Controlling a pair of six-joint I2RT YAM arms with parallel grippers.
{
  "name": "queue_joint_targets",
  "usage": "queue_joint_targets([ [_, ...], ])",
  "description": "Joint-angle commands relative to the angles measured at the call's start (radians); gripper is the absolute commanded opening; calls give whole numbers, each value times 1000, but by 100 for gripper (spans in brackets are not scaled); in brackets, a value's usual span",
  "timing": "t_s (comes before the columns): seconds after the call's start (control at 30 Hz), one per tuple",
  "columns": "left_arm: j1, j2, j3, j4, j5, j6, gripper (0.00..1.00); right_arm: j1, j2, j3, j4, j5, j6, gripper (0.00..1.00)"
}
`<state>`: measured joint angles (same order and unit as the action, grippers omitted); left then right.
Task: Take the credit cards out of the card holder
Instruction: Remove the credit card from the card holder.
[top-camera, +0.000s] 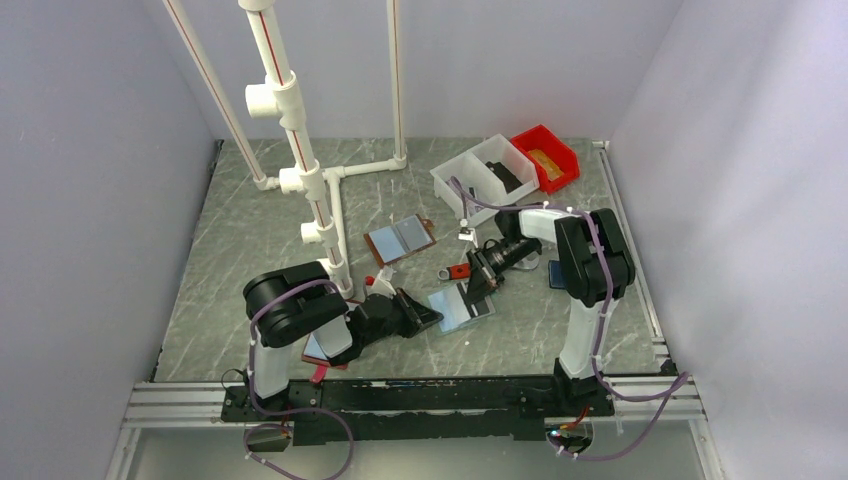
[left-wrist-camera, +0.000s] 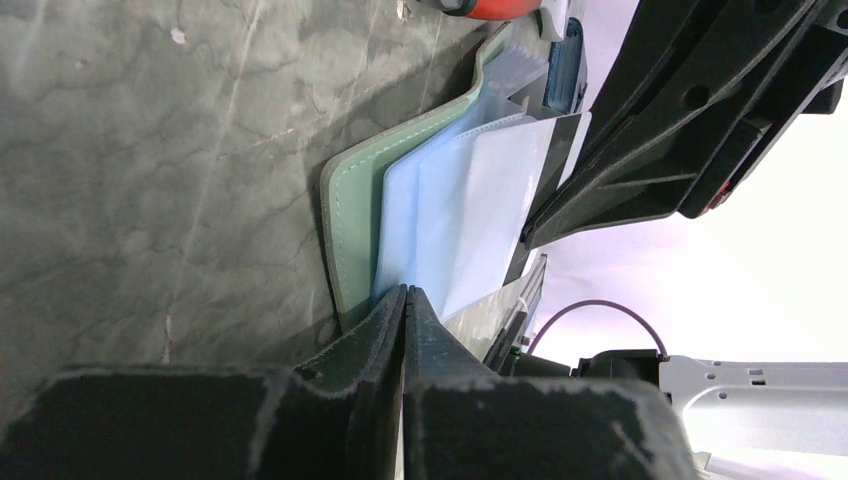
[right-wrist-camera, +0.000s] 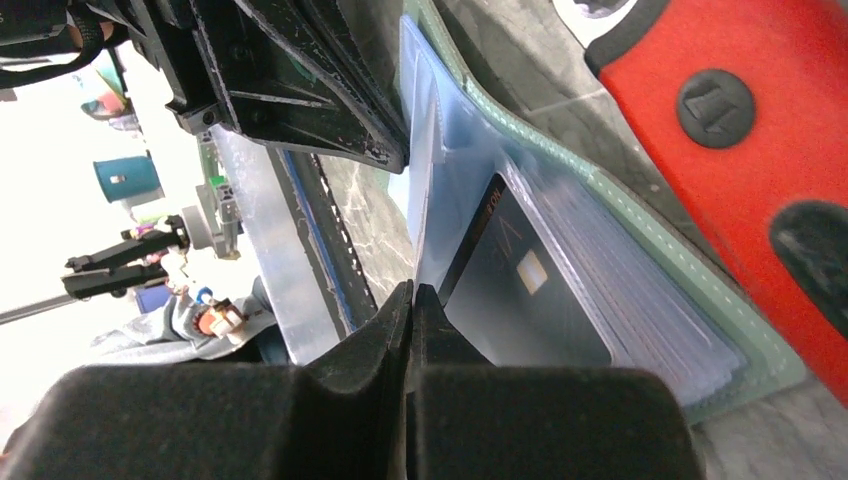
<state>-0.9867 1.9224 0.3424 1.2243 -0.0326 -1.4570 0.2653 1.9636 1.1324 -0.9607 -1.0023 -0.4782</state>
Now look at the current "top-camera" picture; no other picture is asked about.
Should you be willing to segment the grey credit card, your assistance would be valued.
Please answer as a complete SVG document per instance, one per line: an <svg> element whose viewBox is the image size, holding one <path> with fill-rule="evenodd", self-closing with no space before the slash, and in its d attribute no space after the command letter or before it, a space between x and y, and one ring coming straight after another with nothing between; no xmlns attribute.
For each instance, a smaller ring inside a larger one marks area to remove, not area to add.
<svg viewBox="0 0 848 480"><path fill-rule="evenodd" d="M487 317L495 312L494 303L490 296L485 296L479 301L472 301L469 297L465 297L464 303L471 320Z"/></svg>

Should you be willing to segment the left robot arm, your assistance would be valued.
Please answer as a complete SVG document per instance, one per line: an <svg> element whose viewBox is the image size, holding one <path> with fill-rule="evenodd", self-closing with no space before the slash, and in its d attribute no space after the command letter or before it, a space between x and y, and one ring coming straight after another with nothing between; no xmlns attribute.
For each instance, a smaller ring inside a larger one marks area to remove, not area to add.
<svg viewBox="0 0 848 480"><path fill-rule="evenodd" d="M291 350L300 339L313 336L331 365L346 365L378 341L410 339L444 319L403 289L351 306L319 261L259 275L243 297L251 335L247 404L264 420L286 409Z"/></svg>

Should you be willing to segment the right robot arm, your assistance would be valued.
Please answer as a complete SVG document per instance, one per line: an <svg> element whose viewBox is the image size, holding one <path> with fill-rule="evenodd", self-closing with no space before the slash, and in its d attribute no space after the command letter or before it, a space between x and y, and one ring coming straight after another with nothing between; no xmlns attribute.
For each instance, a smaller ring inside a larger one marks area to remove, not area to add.
<svg viewBox="0 0 848 480"><path fill-rule="evenodd" d="M465 297L470 303L485 299L505 281L508 268L541 252L544 243L556 248L570 307L550 392L557 411L574 415L602 389L600 356L610 319L635 280L617 217L608 208L563 211L534 204L500 207L494 220L502 238L467 254Z"/></svg>

